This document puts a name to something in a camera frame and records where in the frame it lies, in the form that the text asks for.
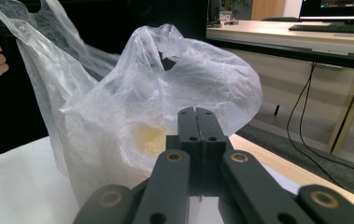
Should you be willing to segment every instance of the power cord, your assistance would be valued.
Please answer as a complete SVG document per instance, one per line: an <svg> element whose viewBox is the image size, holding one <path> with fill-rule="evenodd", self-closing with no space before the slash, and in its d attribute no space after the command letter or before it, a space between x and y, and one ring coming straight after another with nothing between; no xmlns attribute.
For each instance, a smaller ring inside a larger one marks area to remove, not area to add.
<svg viewBox="0 0 354 224"><path fill-rule="evenodd" d="M342 163L342 162L340 162L340 161L335 161L335 160L326 158L326 157L324 157L324 156L318 154L315 150L313 150L311 147L309 147L309 146L305 143L305 141L304 141L304 139L303 139L303 135L302 135L303 117L304 117L304 112L305 112L305 108L306 108L306 105L307 105L308 94L309 94L309 92L310 92L311 80L312 80L313 72L314 72L314 69L316 68L316 65L317 65L316 63L312 63L312 65L311 65L311 71L310 71L310 76L309 76L307 82L305 83L304 88L302 89L302 91L301 91L301 93L300 93L300 95L299 95L299 97L298 97L298 100L297 100L295 106L293 107L293 109L292 109L292 111L291 111L291 113L290 113L290 117L289 117L289 119L288 119L288 124L287 124L287 134L288 134L288 138L290 139L290 142L292 143L292 145L293 145L299 152L301 152L301 153L304 154L309 160L311 160L312 162L314 162L314 163L317 165L317 167L318 167L326 176L328 176L328 177L334 182L334 184L336 184L337 186L339 186L340 188L343 189L343 187L340 186L340 184L339 184L337 181L335 181L335 180L328 174L328 172L326 172L325 169L323 169L313 158L311 158L311 157L308 156L306 153L304 153L301 149L299 149L297 146L295 146L295 144L293 143L293 141L292 141L291 138L290 138L290 120L291 120L291 117L292 117L292 115L293 115L293 112L294 112L296 106L297 106L297 105L299 104L299 102L300 102L300 99L301 99L301 97L302 97L302 95L303 95L303 93L304 93L304 90L307 88L307 92L306 92L306 95L305 95L305 101L304 101L304 109L303 109L302 116L301 116L301 118L300 118L300 123L299 123L299 135L300 135L300 138L301 138L301 140L302 140L302 143L304 144L304 146L305 146L307 149L309 149L312 153L314 153L315 155L321 157L322 159L327 160L327 161L336 162L336 163L338 163L338 164L344 165L344 166L346 166L346 167L348 167L348 168L354 170L354 167L352 167L352 166L350 166L350 165L348 165L348 164Z"/></svg>

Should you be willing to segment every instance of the desk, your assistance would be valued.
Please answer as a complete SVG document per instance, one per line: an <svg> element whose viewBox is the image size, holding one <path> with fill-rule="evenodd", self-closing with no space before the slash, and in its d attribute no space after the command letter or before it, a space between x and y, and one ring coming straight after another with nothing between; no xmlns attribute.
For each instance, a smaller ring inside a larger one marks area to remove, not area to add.
<svg viewBox="0 0 354 224"><path fill-rule="evenodd" d="M208 28L206 36L209 43L239 55L257 70L265 102L289 108L308 77L309 65L303 61L344 66L316 68L312 88L317 91L310 92L314 103L306 110L335 121L327 149L337 152L354 125L354 35L289 31L293 24L296 22L240 21Z"/></svg>
<svg viewBox="0 0 354 224"><path fill-rule="evenodd" d="M231 141L234 148L253 154L284 189L296 193L300 185L320 184L354 203L353 194L275 154L237 135ZM190 217L198 221L190 223L219 223L219 217L208 215L217 209L209 200L210 205L200 209L191 200ZM48 137L0 155L0 223L72 223L78 209L68 179L57 171Z"/></svg>

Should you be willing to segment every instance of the white tabletop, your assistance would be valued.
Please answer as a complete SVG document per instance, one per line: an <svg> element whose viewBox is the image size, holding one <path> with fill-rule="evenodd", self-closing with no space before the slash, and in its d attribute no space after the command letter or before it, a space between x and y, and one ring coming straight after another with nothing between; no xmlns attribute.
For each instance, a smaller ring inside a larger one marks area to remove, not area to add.
<svg viewBox="0 0 354 224"><path fill-rule="evenodd" d="M284 188L299 185L265 166ZM217 198L191 198L190 223L222 223ZM0 223L73 223L79 211L69 179L56 168L48 137L0 155Z"/></svg>

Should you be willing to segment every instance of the translucent plastic bag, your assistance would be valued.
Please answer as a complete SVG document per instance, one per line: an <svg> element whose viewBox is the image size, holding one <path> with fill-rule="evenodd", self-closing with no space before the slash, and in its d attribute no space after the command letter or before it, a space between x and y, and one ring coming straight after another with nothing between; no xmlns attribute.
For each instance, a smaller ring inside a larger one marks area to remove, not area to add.
<svg viewBox="0 0 354 224"><path fill-rule="evenodd" d="M56 162L80 205L104 185L133 188L148 178L165 136L177 134L180 109L213 111L231 135L262 103L249 64L171 24L136 29L111 55L84 44L55 0L42 0L36 14L0 0L0 19L18 38ZM163 58L175 65L164 70Z"/></svg>

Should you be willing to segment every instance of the desk leg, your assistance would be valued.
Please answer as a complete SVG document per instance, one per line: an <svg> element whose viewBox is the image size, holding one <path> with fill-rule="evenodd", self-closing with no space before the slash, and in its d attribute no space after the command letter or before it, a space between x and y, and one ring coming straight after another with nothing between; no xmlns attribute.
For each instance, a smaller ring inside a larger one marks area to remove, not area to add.
<svg viewBox="0 0 354 224"><path fill-rule="evenodd" d="M352 120L354 119L354 82L346 98L345 106L343 107L336 125L333 129L331 139L327 146L327 151L337 153L345 140Z"/></svg>

